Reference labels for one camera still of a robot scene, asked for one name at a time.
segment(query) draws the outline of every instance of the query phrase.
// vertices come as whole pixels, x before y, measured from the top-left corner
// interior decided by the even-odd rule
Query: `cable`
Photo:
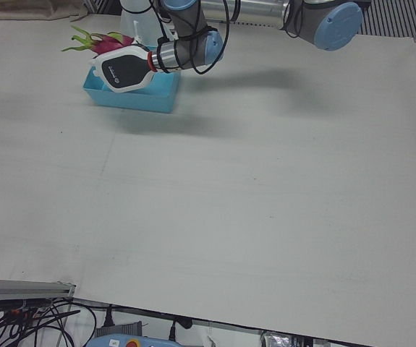
[[[172,321],[171,330],[169,331],[169,341],[176,341],[176,319]]]
[[[109,305],[106,309],[106,315],[105,315],[105,322],[103,323],[103,327],[113,327],[113,305]]]
[[[193,69],[196,71],[197,74],[205,74],[206,72],[210,71],[219,60],[221,60],[222,55],[224,54],[225,48],[227,46],[227,41],[229,40],[229,34],[230,34],[230,21],[229,21],[229,5],[227,4],[227,0],[222,0],[224,3],[224,10],[225,10],[225,18],[226,18],[226,32],[224,37],[224,44],[222,45],[221,50],[219,51],[216,59],[211,63],[211,65],[206,68],[203,71],[198,70],[196,67],[193,67]]]
[[[152,7],[152,5],[150,5],[148,8],[146,8],[146,9],[144,9],[144,10],[142,10],[142,11],[130,11],[129,9],[126,9],[124,6],[122,6],[122,5],[121,5],[121,8],[122,8],[125,12],[128,12],[128,13],[130,13],[130,14],[142,14],[142,13],[148,12],[148,11],[150,11],[150,10],[151,10],[151,7]]]
[[[95,312],[92,311],[92,309],[88,305],[80,304],[79,302],[64,300],[63,304],[60,304],[56,307],[59,308],[59,307],[66,306],[66,305],[69,305],[69,304],[71,304],[73,306],[77,306],[77,307],[83,307],[83,308],[87,309],[89,311],[89,313],[91,313],[92,316],[93,316],[93,330],[92,330],[92,333],[90,334],[90,337],[88,338],[88,340],[84,344],[84,347],[85,347],[87,345],[87,343],[92,339],[93,334],[95,334],[95,329],[97,328],[97,316],[95,315]]]
[[[302,26],[304,23],[304,1],[301,0],[301,4],[297,9],[296,14],[294,13],[294,7],[295,7],[294,2],[295,0],[288,1],[288,4],[286,5],[286,9],[285,9],[284,23],[283,23],[283,30],[290,38],[298,38],[300,36]],[[298,14],[300,14],[300,19],[301,19],[299,28],[297,27]],[[294,35],[292,35],[288,30],[288,27],[292,23],[292,21],[293,21]]]

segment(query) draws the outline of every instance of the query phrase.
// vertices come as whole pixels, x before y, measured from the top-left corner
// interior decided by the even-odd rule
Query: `dragon fruit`
[[[111,32],[108,34],[100,34],[100,33],[88,33],[87,31],[80,29],[79,27],[72,26],[76,29],[79,33],[84,35],[84,38],[81,38],[78,35],[73,35],[71,37],[72,40],[79,41],[82,46],[76,47],[68,47],[61,51],[84,51],[86,49],[90,49],[97,54],[103,54],[106,52],[114,51],[119,48],[127,47],[132,45],[134,42],[134,38],[129,36],[123,35],[121,33]]]

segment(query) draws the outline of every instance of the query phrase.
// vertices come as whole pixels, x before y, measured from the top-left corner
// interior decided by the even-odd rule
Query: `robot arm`
[[[156,72],[207,72],[222,57],[230,22],[274,26],[326,51],[348,44],[362,22],[362,11],[348,0],[150,0],[149,7],[146,1],[121,0],[122,31],[140,43],[94,59],[95,75],[115,92],[145,87]],[[177,39],[164,27],[159,13],[171,18]],[[224,42],[206,18],[225,21]],[[209,67],[198,70],[205,65]]]

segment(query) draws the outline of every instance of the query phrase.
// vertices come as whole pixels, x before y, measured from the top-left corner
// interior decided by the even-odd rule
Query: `metal cylinder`
[[[232,18],[235,0],[226,0],[226,2]],[[225,21],[223,0],[201,0],[201,7],[207,20]],[[236,22],[270,25],[282,29],[287,7],[288,0],[241,0],[241,8]]]

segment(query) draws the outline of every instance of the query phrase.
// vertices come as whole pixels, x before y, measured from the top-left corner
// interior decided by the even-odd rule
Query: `wire bundle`
[[[194,62],[194,57],[198,51],[198,44],[199,44],[199,38],[201,36],[201,34],[205,31],[206,28],[203,28],[202,30],[198,31],[198,25],[199,25],[199,21],[200,21],[200,13],[201,13],[201,0],[198,0],[198,12],[197,12],[197,17],[195,20],[195,24],[192,25],[190,22],[188,22],[187,20],[185,20],[184,18],[176,15],[175,13],[172,13],[172,15],[176,16],[177,18],[179,18],[180,20],[182,20],[183,22],[185,22],[185,24],[187,24],[190,29],[192,30],[192,33],[190,35],[188,35],[188,37],[193,38],[192,40],[190,40],[190,47],[189,47],[189,52],[190,52],[190,57],[189,57],[189,62],[192,65],[192,68],[196,71],[197,74],[205,74],[206,72],[210,71],[219,60],[221,60],[222,55],[224,54],[225,48],[227,46],[227,41],[229,40],[229,34],[230,34],[230,22],[234,22],[235,20],[237,20],[238,15],[239,15],[239,11],[240,11],[240,6],[241,6],[241,0],[235,0],[235,7],[234,7],[234,14],[232,15],[232,18],[230,18],[229,15],[229,6],[227,4],[227,0],[222,0],[224,3],[224,11],[225,11],[225,23],[226,23],[226,33],[224,36],[224,43],[222,45],[221,50],[219,51],[217,57],[214,59],[214,61],[211,63],[211,65],[209,65],[209,67],[207,67],[206,69],[204,69],[203,71],[200,71]],[[159,26],[161,27],[161,34],[162,34],[162,42],[168,42],[169,39],[167,38],[166,32],[164,31],[164,24],[167,24],[168,22],[163,21],[163,19],[161,18],[161,15],[159,14],[157,8],[155,7],[153,0],[149,0],[150,2],[150,6],[142,11],[130,11],[128,9],[125,9],[124,7],[122,7],[122,9],[130,14],[142,14],[145,13],[147,11],[150,11],[151,9],[153,9],[153,11],[155,12],[156,18],[159,21]],[[166,73],[169,72],[170,69],[177,69],[177,68],[182,68],[182,66],[184,66],[188,61],[186,61],[185,63],[181,63],[179,61],[179,59],[177,58],[177,46],[174,47],[175,49],[175,54],[176,54],[176,59],[177,59],[177,63],[179,64],[178,67],[165,67],[161,62],[161,53],[160,50],[161,49],[161,45],[159,45],[158,47],[158,51],[157,51],[157,56],[158,56],[158,62],[160,63],[160,68],[165,71]]]
[[[65,329],[66,318],[80,312],[79,309],[68,312],[60,312],[62,307],[80,307],[89,311],[93,316],[94,328],[87,342],[93,337],[97,327],[97,317],[92,308],[88,305],[73,302],[69,299],[60,299],[53,301],[50,307],[39,309],[13,309],[6,311],[0,318],[0,347],[16,347],[24,339],[34,335],[34,347],[38,345],[38,334],[42,329],[58,330],[61,333],[61,338],[64,340],[67,347],[75,347],[75,342],[72,336]]]

